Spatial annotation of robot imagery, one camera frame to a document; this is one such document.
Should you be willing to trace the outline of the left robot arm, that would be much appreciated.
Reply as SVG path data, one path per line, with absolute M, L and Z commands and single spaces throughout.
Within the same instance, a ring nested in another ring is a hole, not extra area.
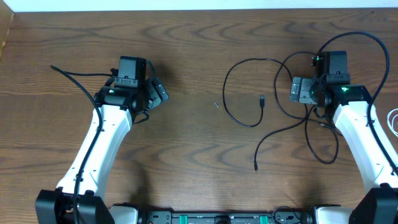
M 119 68 L 95 95 L 87 135 L 73 164 L 55 190 L 41 190 L 35 211 L 39 223 L 145 223 L 138 208 L 116 204 L 108 208 L 104 196 L 118 149 L 137 123 L 136 117 L 169 99 L 156 75 L 146 75 L 150 60 L 122 56 Z

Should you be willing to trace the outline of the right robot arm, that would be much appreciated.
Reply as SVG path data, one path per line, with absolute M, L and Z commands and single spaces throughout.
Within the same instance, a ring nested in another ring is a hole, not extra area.
M 366 195 L 354 209 L 314 207 L 313 223 L 397 223 L 397 153 L 386 136 L 363 85 L 352 85 L 345 51 L 319 52 L 313 78 L 295 77 L 290 100 L 325 110 L 324 118 L 345 138 Z

